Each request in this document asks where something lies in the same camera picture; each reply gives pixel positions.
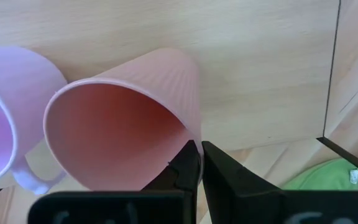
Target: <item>light wood panel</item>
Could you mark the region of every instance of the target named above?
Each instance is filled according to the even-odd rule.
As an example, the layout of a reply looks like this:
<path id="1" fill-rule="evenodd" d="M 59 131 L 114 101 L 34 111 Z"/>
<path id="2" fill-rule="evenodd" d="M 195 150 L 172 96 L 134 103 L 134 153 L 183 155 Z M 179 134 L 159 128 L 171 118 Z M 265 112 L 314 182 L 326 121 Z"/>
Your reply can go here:
<path id="1" fill-rule="evenodd" d="M 322 133 L 337 0 L 0 0 L 0 44 L 69 80 L 159 47 L 201 69 L 203 137 L 226 150 Z"/>
<path id="2" fill-rule="evenodd" d="M 329 136 L 358 104 L 358 1 L 343 1 L 328 105 Z"/>

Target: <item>green object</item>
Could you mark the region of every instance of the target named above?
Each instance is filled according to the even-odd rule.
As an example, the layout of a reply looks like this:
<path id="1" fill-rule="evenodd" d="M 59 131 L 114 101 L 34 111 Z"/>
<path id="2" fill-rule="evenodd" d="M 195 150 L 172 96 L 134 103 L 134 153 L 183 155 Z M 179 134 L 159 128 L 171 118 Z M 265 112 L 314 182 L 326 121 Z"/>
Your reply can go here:
<path id="1" fill-rule="evenodd" d="M 357 190 L 358 180 L 356 184 L 351 183 L 351 170 L 353 173 L 356 171 L 357 179 L 358 169 L 356 166 L 345 159 L 333 159 L 304 171 L 282 186 L 282 189 Z"/>

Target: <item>wood grain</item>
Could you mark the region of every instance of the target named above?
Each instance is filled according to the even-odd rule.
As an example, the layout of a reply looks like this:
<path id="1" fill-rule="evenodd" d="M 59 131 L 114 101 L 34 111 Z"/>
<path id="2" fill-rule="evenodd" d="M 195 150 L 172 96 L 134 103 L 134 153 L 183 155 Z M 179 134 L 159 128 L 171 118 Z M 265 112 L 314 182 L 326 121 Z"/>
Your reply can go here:
<path id="1" fill-rule="evenodd" d="M 201 69 L 203 138 L 226 150 L 322 134 L 337 0 L 0 0 L 0 44 L 70 81 L 159 47 Z"/>
<path id="2" fill-rule="evenodd" d="M 343 1 L 328 104 L 326 136 L 358 103 L 358 1 Z"/>

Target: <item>pink cup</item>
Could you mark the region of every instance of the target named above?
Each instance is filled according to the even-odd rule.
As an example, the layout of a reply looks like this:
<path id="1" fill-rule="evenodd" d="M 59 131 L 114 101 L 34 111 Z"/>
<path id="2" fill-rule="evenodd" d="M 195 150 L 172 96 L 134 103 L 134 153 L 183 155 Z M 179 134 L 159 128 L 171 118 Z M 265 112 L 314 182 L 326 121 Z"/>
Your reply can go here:
<path id="1" fill-rule="evenodd" d="M 73 82 L 50 100 L 44 130 L 57 161 L 85 187 L 141 190 L 190 139 L 203 158 L 197 66 L 159 49 Z"/>
<path id="2" fill-rule="evenodd" d="M 53 94 L 66 85 L 46 58 L 20 47 L 0 47 L 0 176 L 9 169 L 16 181 L 35 194 L 46 193 L 64 173 L 41 180 L 25 154 L 44 138 L 42 118 Z"/>

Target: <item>cup handle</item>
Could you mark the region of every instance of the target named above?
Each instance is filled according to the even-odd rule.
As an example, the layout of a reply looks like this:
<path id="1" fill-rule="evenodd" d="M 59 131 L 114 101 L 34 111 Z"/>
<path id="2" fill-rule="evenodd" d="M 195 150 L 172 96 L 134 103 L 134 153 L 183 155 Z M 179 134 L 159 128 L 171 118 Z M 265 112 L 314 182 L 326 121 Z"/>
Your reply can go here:
<path id="1" fill-rule="evenodd" d="M 65 172 L 61 172 L 52 180 L 42 180 L 31 170 L 25 157 L 15 162 L 11 170 L 17 183 L 23 188 L 33 191 L 36 195 L 47 193 L 66 176 Z"/>

